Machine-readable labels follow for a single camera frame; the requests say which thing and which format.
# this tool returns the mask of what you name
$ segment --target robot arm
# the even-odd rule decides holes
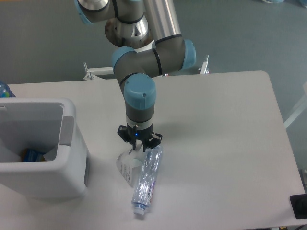
[[[92,0],[94,5],[104,7],[100,11],[94,7],[91,7],[90,11],[86,10],[85,7],[89,6],[85,2],[88,3],[90,0],[79,0],[79,5],[86,18],[92,22],[115,16],[122,23],[144,24],[141,22],[145,18],[144,9],[139,9],[141,1]],[[118,134],[125,142],[132,144],[133,149],[136,147],[136,141],[140,140],[145,151],[146,148],[156,147],[162,140],[162,135],[153,132],[156,89],[152,78],[193,66],[196,62],[196,51],[193,43],[181,36],[172,0],[143,0],[143,3],[148,25],[155,40],[155,48],[137,53],[132,47],[121,47],[112,55],[112,65],[125,99],[127,115],[127,125],[120,126]],[[131,7],[122,10],[124,4]]]

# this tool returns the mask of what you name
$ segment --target plastic storage bin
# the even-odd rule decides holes
[[[48,152],[47,162],[21,162],[24,149]],[[28,197],[85,194],[88,149],[68,99],[0,99],[0,183]]]

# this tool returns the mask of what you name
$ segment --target bottle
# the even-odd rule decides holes
[[[265,3],[281,3],[284,2],[284,0],[262,0]]]
[[[160,145],[154,149],[146,149],[146,157],[143,161],[142,170],[132,198],[135,214],[143,216],[145,210],[148,209],[152,203],[162,152],[163,149]]]
[[[16,97],[9,86],[0,81],[0,97]]]
[[[299,0],[300,3],[302,4],[302,6],[304,6],[305,8],[307,8],[307,0]]]

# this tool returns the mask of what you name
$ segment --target bottle label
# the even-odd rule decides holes
[[[116,166],[120,174],[132,187],[138,178],[144,156],[141,145],[137,145],[135,150],[123,152],[117,158]]]
[[[150,201],[150,204],[152,203],[152,199],[153,199],[154,186],[155,186],[155,181],[153,182],[151,186],[149,186],[149,189],[148,189],[147,197],[148,197],[148,200]]]

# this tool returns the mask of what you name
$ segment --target white table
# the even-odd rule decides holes
[[[268,75],[155,79],[154,131],[164,156],[151,212],[135,218],[133,189],[118,172],[130,145],[116,80],[11,85],[18,97],[67,97],[91,153],[84,198],[37,200],[0,186],[1,229],[239,230],[307,224],[289,197],[304,193]]]

